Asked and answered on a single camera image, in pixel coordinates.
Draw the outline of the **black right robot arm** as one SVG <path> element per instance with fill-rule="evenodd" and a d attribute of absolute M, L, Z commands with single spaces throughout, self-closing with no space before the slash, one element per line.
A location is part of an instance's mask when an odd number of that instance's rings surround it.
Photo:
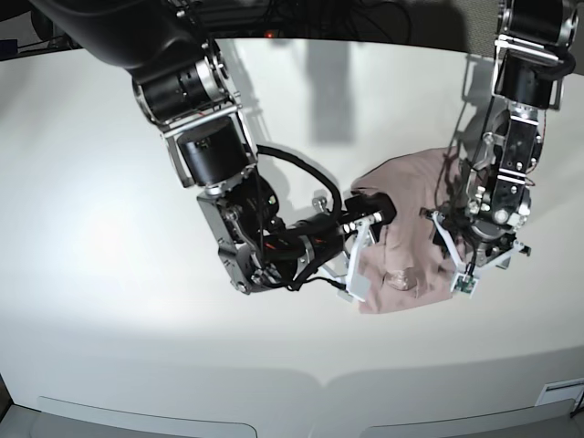
<path fill-rule="evenodd" d="M 359 271 L 363 250 L 396 215 L 389 196 L 337 185 L 295 154 L 254 142 L 231 89 L 220 47 L 186 1 L 38 1 L 36 8 L 91 55 L 130 74 L 135 99 L 166 145 L 197 201 L 234 288 L 251 295 L 297 291 L 322 280 L 365 301 L 370 281 Z M 266 155 L 322 183 L 328 197 L 292 225 L 258 170 Z"/>

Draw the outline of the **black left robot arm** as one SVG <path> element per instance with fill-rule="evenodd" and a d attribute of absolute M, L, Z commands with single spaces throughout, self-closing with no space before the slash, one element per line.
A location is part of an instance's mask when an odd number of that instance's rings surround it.
<path fill-rule="evenodd" d="M 423 211 L 454 263 L 453 293 L 471 296 L 487 270 L 531 252 L 516 234 L 531 215 L 529 175 L 540 161 L 545 117 L 559 109 L 564 78 L 576 67 L 578 23 L 574 1 L 499 4 L 491 100 L 504 107 L 485 114 L 445 204 Z"/>

